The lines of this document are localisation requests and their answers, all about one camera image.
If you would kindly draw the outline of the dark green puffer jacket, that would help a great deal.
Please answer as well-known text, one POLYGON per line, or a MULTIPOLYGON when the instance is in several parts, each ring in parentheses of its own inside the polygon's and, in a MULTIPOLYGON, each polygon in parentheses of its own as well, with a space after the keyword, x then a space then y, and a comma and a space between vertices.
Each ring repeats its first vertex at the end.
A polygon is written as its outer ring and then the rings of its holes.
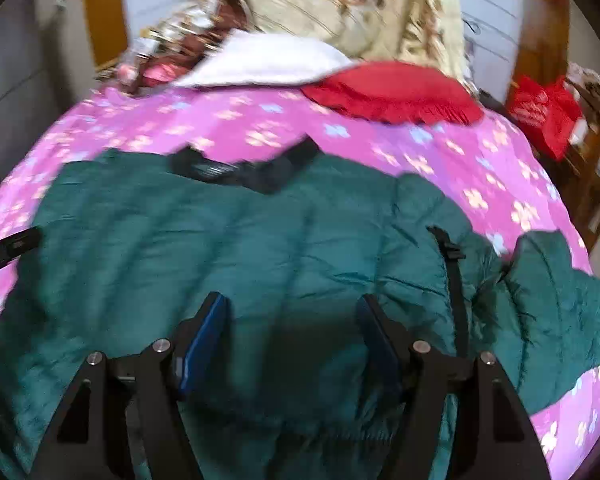
POLYGON ((0 315, 0 478, 22 479, 85 357, 166 336, 209 292, 230 324, 183 410, 209 479, 373 479, 401 404, 367 361, 356 300, 443 353, 490 350, 529 413, 600 364, 600 280, 561 232, 498 256, 448 196, 315 153, 268 194, 198 180, 181 153, 60 170, 0 315))

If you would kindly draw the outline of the grey refrigerator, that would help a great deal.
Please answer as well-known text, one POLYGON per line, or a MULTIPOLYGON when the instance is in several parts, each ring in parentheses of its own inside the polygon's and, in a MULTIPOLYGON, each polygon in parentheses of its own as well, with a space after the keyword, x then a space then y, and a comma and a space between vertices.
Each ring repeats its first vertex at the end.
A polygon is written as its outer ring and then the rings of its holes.
POLYGON ((54 6, 42 20, 35 0, 0 6, 0 180, 76 102, 59 39, 65 17, 62 6, 54 6))

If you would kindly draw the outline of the pink floral bed sheet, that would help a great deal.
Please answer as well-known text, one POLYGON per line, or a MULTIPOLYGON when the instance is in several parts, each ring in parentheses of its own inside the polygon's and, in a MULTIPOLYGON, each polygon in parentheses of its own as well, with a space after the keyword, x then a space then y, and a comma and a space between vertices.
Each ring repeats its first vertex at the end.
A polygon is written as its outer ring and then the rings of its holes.
MULTIPOLYGON (((264 194, 315 153, 393 177, 417 174, 460 207, 498 256, 509 257, 531 231, 557 231, 572 265, 593 276, 550 177, 504 117, 486 112, 467 127, 387 126, 341 116, 288 89, 166 90, 143 99, 95 92, 51 125, 0 184, 0 239, 34 226, 62 168, 112 150, 181 153, 185 168, 204 182, 228 183, 236 171, 252 168, 250 183, 264 194)), ((0 315, 17 266, 0 271, 0 315)), ((600 364, 530 415, 550 474, 569 478, 600 437, 600 364)))

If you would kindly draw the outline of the brown floral bedding pile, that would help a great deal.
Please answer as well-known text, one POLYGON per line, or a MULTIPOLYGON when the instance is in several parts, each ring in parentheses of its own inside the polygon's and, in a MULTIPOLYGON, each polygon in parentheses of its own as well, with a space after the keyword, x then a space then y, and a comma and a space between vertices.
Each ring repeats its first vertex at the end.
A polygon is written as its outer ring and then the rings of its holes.
POLYGON ((252 27, 248 0, 121 0, 121 11, 126 44, 96 74, 129 94, 172 84, 252 27))

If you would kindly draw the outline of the wooden shelf rack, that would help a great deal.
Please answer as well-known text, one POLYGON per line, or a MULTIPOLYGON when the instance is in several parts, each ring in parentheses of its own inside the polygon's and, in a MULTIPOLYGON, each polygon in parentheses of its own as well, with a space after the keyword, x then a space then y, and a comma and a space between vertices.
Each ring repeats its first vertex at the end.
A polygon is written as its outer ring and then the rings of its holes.
POLYGON ((583 107, 586 130, 569 144, 565 203, 584 246, 592 250, 600 238, 600 75, 572 63, 566 88, 583 107))

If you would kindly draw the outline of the white pillow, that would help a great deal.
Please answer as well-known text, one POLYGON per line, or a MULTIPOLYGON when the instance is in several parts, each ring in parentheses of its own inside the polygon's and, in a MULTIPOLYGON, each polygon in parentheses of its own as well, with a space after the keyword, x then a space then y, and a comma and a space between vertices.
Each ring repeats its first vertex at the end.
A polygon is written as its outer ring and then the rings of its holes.
POLYGON ((172 84, 178 88, 297 87, 355 64, 315 38, 233 29, 219 47, 172 84))

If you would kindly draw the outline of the red shopping bag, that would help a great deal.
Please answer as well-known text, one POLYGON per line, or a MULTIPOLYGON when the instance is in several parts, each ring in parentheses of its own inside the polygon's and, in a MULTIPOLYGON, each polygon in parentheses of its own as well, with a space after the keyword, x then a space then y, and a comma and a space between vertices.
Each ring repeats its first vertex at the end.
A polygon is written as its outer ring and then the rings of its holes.
POLYGON ((509 92, 507 113, 524 133, 532 148, 554 162, 565 157, 569 139, 582 110, 566 88, 566 77, 543 86, 520 75, 509 92))

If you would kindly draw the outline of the red ruffled cushion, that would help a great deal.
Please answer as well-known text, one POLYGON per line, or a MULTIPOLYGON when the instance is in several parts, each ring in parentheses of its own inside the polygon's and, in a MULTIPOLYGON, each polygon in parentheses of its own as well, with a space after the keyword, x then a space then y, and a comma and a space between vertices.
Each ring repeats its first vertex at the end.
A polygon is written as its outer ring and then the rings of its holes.
POLYGON ((472 125, 483 108, 457 80, 440 70, 385 61, 355 65, 301 88, 303 95, 329 110, 389 125, 472 125))

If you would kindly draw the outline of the cream floral quilt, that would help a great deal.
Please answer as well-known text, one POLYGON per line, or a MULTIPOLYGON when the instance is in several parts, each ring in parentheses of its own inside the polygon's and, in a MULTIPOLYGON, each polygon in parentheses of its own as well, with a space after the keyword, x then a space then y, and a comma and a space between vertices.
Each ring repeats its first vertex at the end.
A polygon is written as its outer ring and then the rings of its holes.
POLYGON ((460 0, 248 0, 257 29, 312 37, 348 58, 397 60, 464 80, 460 0))

